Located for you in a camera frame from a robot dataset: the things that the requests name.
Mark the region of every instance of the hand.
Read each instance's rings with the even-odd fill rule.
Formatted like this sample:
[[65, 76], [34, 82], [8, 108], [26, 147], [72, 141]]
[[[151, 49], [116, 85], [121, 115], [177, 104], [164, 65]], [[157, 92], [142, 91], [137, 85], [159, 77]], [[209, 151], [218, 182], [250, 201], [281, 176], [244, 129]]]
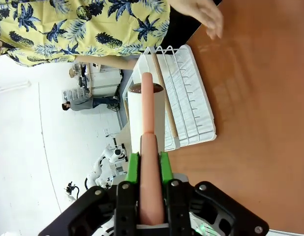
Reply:
[[223, 16], [213, 0], [168, 0], [181, 14], [191, 16], [207, 27], [211, 39], [222, 37]]

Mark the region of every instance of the wooden table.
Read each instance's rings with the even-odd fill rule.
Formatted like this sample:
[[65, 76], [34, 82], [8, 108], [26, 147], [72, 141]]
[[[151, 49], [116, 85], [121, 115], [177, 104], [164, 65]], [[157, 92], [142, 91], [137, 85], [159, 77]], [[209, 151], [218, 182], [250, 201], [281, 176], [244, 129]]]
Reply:
[[304, 0], [224, 0], [222, 40], [189, 40], [217, 139], [170, 153], [174, 172], [208, 180], [264, 218], [304, 234]]

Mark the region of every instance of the screw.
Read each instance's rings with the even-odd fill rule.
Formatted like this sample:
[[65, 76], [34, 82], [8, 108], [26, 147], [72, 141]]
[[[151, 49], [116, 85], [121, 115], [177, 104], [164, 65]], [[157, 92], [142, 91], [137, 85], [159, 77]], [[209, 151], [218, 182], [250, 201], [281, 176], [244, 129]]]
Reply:
[[207, 187], [204, 184], [202, 184], [202, 185], [200, 185], [199, 189], [201, 191], [205, 191], [207, 189]]
[[101, 193], [102, 193], [101, 190], [96, 190], [96, 191], [95, 191], [95, 195], [100, 195]]
[[127, 183], [123, 184], [123, 185], [122, 185], [122, 188], [123, 188], [123, 189], [129, 188], [129, 184], [127, 184]]
[[261, 226], [257, 226], [257, 227], [255, 228], [255, 233], [256, 233], [256, 234], [261, 234], [263, 230], [264, 230], [264, 229], [263, 229]]
[[175, 180], [175, 181], [171, 182], [171, 185], [172, 185], [173, 187], [176, 187], [176, 186], [178, 186], [178, 185], [179, 185], [179, 183], [178, 183], [178, 181], [177, 181], [177, 180]]

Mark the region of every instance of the yellow shirt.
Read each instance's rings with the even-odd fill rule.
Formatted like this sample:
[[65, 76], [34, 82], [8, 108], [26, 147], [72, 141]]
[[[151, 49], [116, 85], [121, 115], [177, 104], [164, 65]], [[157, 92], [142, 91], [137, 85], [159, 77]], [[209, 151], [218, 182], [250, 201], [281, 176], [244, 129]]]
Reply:
[[76, 55], [128, 56], [167, 33], [166, 0], [0, 0], [0, 55], [34, 66]]

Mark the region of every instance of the dish rack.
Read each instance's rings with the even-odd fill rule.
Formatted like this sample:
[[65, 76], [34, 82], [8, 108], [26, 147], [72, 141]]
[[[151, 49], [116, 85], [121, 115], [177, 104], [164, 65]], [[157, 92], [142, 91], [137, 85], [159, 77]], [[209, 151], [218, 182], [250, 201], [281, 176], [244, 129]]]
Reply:
[[[133, 73], [123, 91], [122, 98], [127, 112], [127, 91], [130, 86], [141, 82], [144, 72], [152, 73], [153, 82], [160, 83], [163, 77], [171, 114], [165, 114], [165, 151], [180, 147], [212, 141], [216, 138], [213, 113], [201, 76], [188, 45], [179, 49], [169, 46], [147, 48], [138, 59]], [[175, 136], [171, 124], [174, 118], [178, 137]]]

